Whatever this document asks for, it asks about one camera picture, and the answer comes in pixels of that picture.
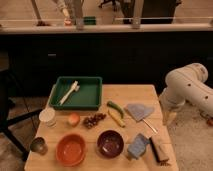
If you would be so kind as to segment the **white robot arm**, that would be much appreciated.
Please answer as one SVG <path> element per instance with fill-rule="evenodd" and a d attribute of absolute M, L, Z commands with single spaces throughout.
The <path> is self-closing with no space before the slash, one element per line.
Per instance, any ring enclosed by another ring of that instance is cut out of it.
<path fill-rule="evenodd" d="M 173 111 L 189 101 L 213 116 L 213 88 L 205 84 L 207 79 L 208 71 L 200 63 L 170 71 L 165 77 L 166 88 L 159 97 L 162 108 Z"/>

